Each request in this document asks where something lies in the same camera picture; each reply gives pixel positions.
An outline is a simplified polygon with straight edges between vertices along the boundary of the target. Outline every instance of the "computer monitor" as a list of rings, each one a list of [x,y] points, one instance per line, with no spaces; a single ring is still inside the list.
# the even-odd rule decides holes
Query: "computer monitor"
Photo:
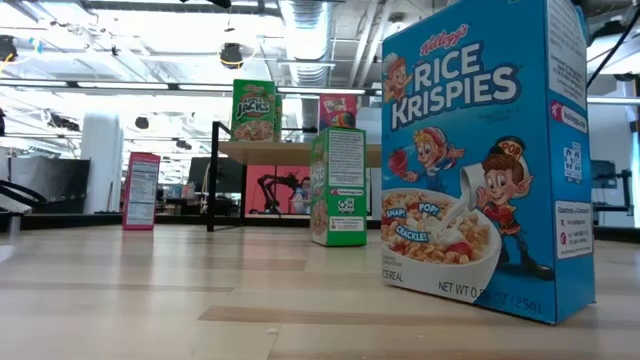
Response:
[[[591,160],[591,187],[594,189],[616,189],[616,164],[606,160]]]
[[[192,158],[189,180],[195,184],[195,192],[202,192],[202,182],[211,158]],[[218,158],[216,193],[239,193],[242,190],[242,164],[230,158]]]

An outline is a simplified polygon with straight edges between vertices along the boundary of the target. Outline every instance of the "kellogg's logo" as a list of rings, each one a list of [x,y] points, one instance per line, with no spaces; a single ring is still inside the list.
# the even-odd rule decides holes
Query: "kellogg's logo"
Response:
[[[448,49],[452,46],[456,46],[460,39],[467,36],[468,32],[469,25],[462,24],[458,30],[452,33],[447,33],[446,30],[442,30],[438,35],[431,35],[429,40],[425,41],[424,44],[422,44],[422,47],[420,47],[420,55],[425,56],[439,48]]]

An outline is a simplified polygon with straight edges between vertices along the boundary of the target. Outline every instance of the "nutrition facts label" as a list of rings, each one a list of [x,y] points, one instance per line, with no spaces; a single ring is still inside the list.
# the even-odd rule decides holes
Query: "nutrition facts label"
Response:
[[[587,107],[585,39],[575,9],[567,0],[547,1],[549,88]]]
[[[364,186],[364,134],[329,131],[329,186]]]
[[[134,161],[131,167],[128,225],[153,225],[155,214],[158,164]]]

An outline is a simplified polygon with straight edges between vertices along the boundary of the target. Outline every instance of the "milk splash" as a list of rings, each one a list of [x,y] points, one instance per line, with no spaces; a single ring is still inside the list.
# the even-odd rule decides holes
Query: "milk splash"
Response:
[[[464,235],[458,230],[458,226],[462,223],[462,215],[467,211],[469,204],[469,192],[465,191],[460,199],[456,201],[447,215],[442,220],[436,217],[429,217],[426,224],[426,232],[433,241],[444,246],[450,246],[465,241]]]

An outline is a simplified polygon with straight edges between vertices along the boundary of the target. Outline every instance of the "wooden floor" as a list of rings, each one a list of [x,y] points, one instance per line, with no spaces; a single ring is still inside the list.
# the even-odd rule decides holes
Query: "wooden floor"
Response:
[[[0,240],[0,359],[640,359],[640,247],[597,244],[598,303],[551,327],[380,283],[379,233],[23,232]]]

